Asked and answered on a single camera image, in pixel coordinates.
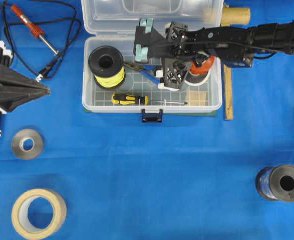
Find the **wooden ruler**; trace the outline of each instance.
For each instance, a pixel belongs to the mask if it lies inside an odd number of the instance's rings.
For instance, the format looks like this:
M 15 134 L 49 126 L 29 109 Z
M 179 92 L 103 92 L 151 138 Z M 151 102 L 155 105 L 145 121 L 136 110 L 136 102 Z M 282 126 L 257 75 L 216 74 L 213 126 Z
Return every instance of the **wooden ruler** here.
M 246 7 L 231 7 L 225 5 L 222 10 L 221 26 L 230 26 L 231 24 L 246 25 L 250 21 L 250 9 Z M 233 102 L 232 102 L 232 78 L 231 68 L 223 66 L 223 85 L 225 98 L 225 119 L 233 120 Z
M 233 120 L 231 68 L 224 65 L 223 72 L 223 85 L 225 94 L 225 119 Z

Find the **plastic storage box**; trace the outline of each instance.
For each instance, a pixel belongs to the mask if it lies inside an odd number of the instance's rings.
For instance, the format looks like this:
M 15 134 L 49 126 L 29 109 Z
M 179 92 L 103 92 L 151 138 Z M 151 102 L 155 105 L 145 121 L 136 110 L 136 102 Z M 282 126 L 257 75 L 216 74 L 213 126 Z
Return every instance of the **plastic storage box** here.
M 96 35 L 85 42 L 83 106 L 95 113 L 210 113 L 220 108 L 221 64 L 216 58 L 208 81 L 201 86 L 184 84 L 179 91 L 160 90 L 138 72 L 126 70 L 125 82 L 116 90 L 99 88 L 88 66 L 92 50 L 110 45 L 117 48 L 125 61 L 134 61 L 133 44 L 140 18 L 154 18 L 154 28 L 165 32 L 171 21 L 185 23 L 189 31 L 220 25 L 223 0 L 82 0 L 85 29 Z M 160 64 L 152 59 L 151 64 Z M 113 105 L 111 95 L 128 93 L 148 96 L 151 100 L 188 102 L 187 105 L 157 103 L 150 105 Z

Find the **box latch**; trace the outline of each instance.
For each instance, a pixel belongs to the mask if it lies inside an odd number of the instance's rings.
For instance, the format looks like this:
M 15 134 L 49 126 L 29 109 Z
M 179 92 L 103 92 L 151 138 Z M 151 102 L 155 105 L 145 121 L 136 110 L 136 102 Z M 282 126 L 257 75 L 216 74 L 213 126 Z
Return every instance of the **box latch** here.
M 162 123 L 162 109 L 159 112 L 148 112 L 145 109 L 141 110 L 141 117 L 143 123 Z

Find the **box lid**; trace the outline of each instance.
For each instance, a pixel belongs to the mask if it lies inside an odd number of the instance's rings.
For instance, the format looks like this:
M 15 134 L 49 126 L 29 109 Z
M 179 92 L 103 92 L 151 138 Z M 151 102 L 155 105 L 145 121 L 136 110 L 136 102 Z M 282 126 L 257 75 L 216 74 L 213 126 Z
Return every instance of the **box lid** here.
M 190 31 L 220 25 L 223 0 L 81 0 L 85 29 L 90 34 L 133 35 L 140 18 L 154 18 L 164 32 L 171 22 Z

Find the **yellow screwdriver handle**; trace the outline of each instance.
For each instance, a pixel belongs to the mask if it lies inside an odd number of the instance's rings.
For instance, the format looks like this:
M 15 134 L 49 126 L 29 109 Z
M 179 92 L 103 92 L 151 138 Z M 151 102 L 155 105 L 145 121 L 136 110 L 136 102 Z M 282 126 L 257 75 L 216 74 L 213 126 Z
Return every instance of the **yellow screwdriver handle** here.
M 114 93 L 111 96 L 111 102 L 116 105 L 138 105 L 140 101 L 140 105 L 148 104 L 147 96 L 133 96 L 126 93 Z

